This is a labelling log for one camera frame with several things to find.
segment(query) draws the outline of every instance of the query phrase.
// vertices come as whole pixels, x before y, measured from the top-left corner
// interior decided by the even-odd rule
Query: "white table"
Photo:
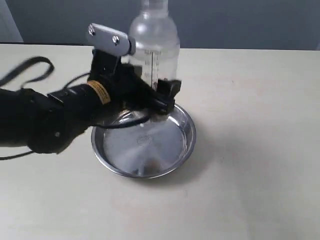
[[[56,71],[31,87],[52,92],[90,69],[91,49],[0,45],[0,74],[48,57]],[[96,159],[91,129],[60,155],[0,162],[0,238],[320,239],[320,52],[183,49],[178,77],[177,103],[197,128],[185,165],[118,176]]]

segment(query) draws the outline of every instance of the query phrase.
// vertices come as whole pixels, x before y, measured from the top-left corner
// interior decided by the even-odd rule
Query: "stainless steel bowl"
[[[105,119],[103,125],[137,118],[138,112],[123,112]],[[94,127],[91,143],[96,157],[112,172],[136,179],[152,179],[180,167],[196,144],[196,127],[179,105],[164,121],[146,122],[123,129]]]

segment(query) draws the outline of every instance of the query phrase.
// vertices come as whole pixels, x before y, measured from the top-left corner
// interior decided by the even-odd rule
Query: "clear plastic bottle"
[[[141,78],[157,87],[158,79],[174,79],[177,74],[180,40],[169,17],[168,0],[142,0],[141,12],[130,27],[136,53],[129,63],[142,66]]]

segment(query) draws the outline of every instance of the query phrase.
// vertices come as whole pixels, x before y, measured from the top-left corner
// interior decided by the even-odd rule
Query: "screw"
[[[96,35],[95,28],[92,24],[89,25],[88,31],[89,31],[90,36]]]
[[[119,37],[118,36],[113,36],[112,37],[112,42],[114,43],[114,45],[117,46],[119,44],[119,42],[120,42]]]

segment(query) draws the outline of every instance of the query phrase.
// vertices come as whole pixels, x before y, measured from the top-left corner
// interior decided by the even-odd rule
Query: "yellow label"
[[[110,95],[105,89],[105,87],[98,81],[90,80],[86,84],[88,84],[96,94],[99,96],[100,101],[103,105],[109,103],[111,101]]]

